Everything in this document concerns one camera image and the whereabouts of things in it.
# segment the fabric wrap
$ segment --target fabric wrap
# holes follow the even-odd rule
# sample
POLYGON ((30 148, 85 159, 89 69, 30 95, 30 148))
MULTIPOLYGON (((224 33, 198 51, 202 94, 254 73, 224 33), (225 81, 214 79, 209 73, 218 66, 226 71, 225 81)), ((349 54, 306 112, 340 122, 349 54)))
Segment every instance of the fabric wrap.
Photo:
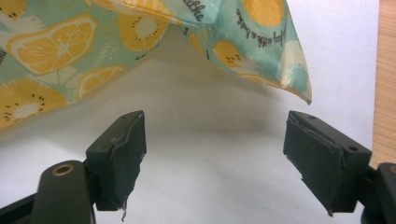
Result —
POLYGON ((81 100, 169 25, 215 66, 311 102, 286 0, 0 0, 0 128, 81 100))

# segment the black rubber pad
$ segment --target black rubber pad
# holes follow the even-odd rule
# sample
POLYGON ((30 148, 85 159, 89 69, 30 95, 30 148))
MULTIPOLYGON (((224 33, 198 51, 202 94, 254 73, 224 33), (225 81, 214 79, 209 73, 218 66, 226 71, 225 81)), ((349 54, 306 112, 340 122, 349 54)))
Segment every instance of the black rubber pad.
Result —
POLYGON ((89 171, 99 179, 99 211, 125 208, 145 154, 143 111, 121 116, 87 149, 89 171))
POLYGON ((358 175, 369 168, 371 151, 313 116, 290 111, 284 154, 329 212, 353 212, 358 175))

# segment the wooden surface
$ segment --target wooden surface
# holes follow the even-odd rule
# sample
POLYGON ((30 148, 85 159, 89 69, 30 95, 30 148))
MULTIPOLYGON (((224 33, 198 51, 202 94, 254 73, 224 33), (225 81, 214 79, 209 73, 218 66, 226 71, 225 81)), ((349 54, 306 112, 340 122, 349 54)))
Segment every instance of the wooden surface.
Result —
POLYGON ((396 1, 381 0, 372 165, 396 162, 396 1))

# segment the white paper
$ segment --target white paper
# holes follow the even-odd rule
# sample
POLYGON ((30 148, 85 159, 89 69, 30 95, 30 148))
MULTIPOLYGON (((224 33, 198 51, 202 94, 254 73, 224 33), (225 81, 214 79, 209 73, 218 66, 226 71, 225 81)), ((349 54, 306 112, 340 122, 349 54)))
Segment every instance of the white paper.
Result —
MULTIPOLYGON (((378 1, 289 4, 312 105, 220 71, 172 28, 148 59, 86 100, 0 130, 0 207, 34 193, 51 165, 85 160, 117 117, 144 110, 148 154, 125 223, 360 223, 361 206, 328 217, 282 150, 289 110, 371 148, 378 1)), ((121 217, 96 212, 97 223, 121 217)))

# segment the lemon print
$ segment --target lemon print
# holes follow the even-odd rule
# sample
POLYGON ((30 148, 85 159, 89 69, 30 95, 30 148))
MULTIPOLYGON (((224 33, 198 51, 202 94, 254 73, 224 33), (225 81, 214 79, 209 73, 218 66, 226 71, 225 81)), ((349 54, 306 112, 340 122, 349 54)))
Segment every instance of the lemon print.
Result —
POLYGON ((0 12, 16 20, 27 6, 26 0, 0 0, 0 12))
POLYGON ((91 0, 84 0, 85 5, 87 5, 87 7, 91 7, 92 6, 92 2, 91 0))
POLYGON ((203 39, 207 41, 207 30, 205 28, 199 29, 195 31, 194 33, 191 33, 189 36, 189 41, 192 43, 192 45, 198 49, 200 53, 204 53, 204 50, 201 48, 201 45, 199 44, 198 39, 203 39))
POLYGON ((117 11, 114 6, 113 6, 113 1, 112 0, 91 0, 91 2, 94 2, 96 5, 107 8, 113 11, 117 11))
POLYGON ((192 34, 189 36, 189 41, 192 43, 192 45, 193 45, 196 49, 198 49, 198 51, 199 51, 200 53, 204 53, 204 51, 202 50, 201 46, 200 46, 199 43, 198 43, 198 38, 197 38, 197 36, 195 35, 195 33, 192 33, 192 34))
POLYGON ((213 51, 222 63, 231 68, 241 67, 245 61, 242 53, 231 41, 218 41, 213 51))
POLYGON ((139 7, 152 12, 152 14, 160 14, 166 17, 171 16, 170 11, 161 0, 121 0, 121 2, 125 7, 139 7))
POLYGON ((121 42, 132 51, 152 49, 163 37, 168 23, 151 17, 120 14, 118 24, 121 42))
POLYGON ((111 65, 94 69, 84 76, 78 82, 78 99, 94 89, 102 86, 105 82, 118 75, 125 69, 121 65, 111 65))
POLYGON ((31 72, 45 75, 87 54, 94 41, 96 21, 82 14, 33 34, 16 35, 8 51, 31 72))
POLYGON ((0 128, 67 104, 55 89, 20 78, 0 86, 0 128))
POLYGON ((247 14, 265 26, 279 25, 284 17, 283 0, 243 0, 247 14))

